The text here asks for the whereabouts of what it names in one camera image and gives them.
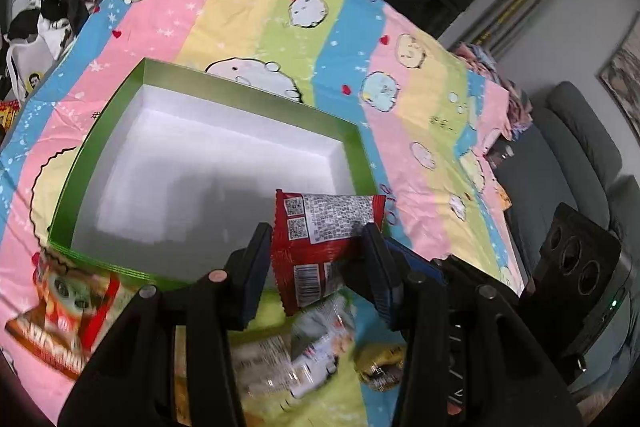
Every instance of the cardboard box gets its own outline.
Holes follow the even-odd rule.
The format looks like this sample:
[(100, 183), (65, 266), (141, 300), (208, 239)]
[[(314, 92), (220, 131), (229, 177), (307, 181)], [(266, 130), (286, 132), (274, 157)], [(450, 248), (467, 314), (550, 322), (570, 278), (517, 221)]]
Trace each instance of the cardboard box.
[(81, 266), (190, 282), (273, 223), (277, 188), (374, 194), (354, 124), (200, 71), (144, 59), (79, 150), (49, 244)]

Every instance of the clothing pile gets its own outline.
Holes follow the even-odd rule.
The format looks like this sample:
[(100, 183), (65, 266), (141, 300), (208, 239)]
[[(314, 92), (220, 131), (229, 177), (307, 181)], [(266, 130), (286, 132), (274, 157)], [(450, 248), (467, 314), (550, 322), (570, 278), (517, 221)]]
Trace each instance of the clothing pile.
[(94, 6), (95, 0), (30, 0), (11, 21), (2, 50), (20, 105), (70, 48)]
[(484, 76), (485, 79), (509, 91), (507, 118), (511, 128), (504, 130), (506, 132), (504, 137), (508, 140), (517, 140), (533, 123), (531, 118), (533, 108), (527, 93), (498, 74), (495, 59), (481, 46), (460, 42), (454, 55), (465, 63), (468, 70)]

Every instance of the wall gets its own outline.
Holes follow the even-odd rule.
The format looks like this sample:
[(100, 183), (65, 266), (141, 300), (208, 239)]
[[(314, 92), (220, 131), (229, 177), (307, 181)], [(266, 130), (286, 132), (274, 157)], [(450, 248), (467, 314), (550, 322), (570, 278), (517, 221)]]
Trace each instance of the wall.
[(498, 58), (502, 73), (534, 102), (563, 80), (575, 84), (640, 180), (640, 144), (596, 74), (624, 38), (640, 0), (545, 0)]

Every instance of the colorful bedsheet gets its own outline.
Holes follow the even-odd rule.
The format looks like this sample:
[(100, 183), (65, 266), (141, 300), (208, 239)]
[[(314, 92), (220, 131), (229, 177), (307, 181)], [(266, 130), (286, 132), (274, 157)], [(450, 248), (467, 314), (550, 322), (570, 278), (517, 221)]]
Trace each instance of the colorful bedsheet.
[[(86, 293), (76, 301), (68, 287), (66, 298), (56, 295), (59, 282), (49, 279), (47, 286), (50, 274), (64, 277), (72, 267), (63, 266), (62, 276), (60, 267), (52, 270), (34, 230), (32, 202), (57, 199), (60, 187), (42, 194), (33, 187), (45, 165), (68, 171), (60, 153), (82, 143), (142, 57), (209, 71), (356, 123), (380, 193), (388, 196), (391, 234), (427, 259), (453, 253), (522, 289), (497, 183), (483, 157), (507, 124), (508, 93), (466, 71), (384, 1), (104, 0), (27, 101), (0, 154), (0, 326), (38, 310), (40, 326), (24, 334), (44, 349), (58, 346), (56, 328), (86, 327), (87, 309), (100, 315), (90, 280), (70, 284), (76, 297)], [(122, 297), (114, 278), (100, 284), (100, 302)], [(113, 318), (102, 312), (98, 325)], [(95, 348), (104, 334), (95, 320), (89, 323), (79, 349)], [(61, 367), (82, 360), (49, 349), (46, 365), (9, 329), (0, 328), (0, 346), (55, 421), (72, 385)], [(372, 416), (369, 422), (376, 423)]]

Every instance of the gray sofa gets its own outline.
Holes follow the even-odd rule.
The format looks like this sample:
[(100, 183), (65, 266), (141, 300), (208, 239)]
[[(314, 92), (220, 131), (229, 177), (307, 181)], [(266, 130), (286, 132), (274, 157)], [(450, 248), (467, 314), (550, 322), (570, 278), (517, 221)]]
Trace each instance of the gray sofa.
[[(495, 170), (513, 203), (506, 219), (527, 275), (562, 201), (616, 235), (640, 266), (640, 188), (632, 176), (620, 177), (620, 151), (580, 91), (559, 84), (532, 117), (533, 126), (511, 144), (514, 155)], [(628, 374), (639, 347), (639, 286), (586, 354), (588, 371), (570, 387), (578, 399), (615, 388)]]

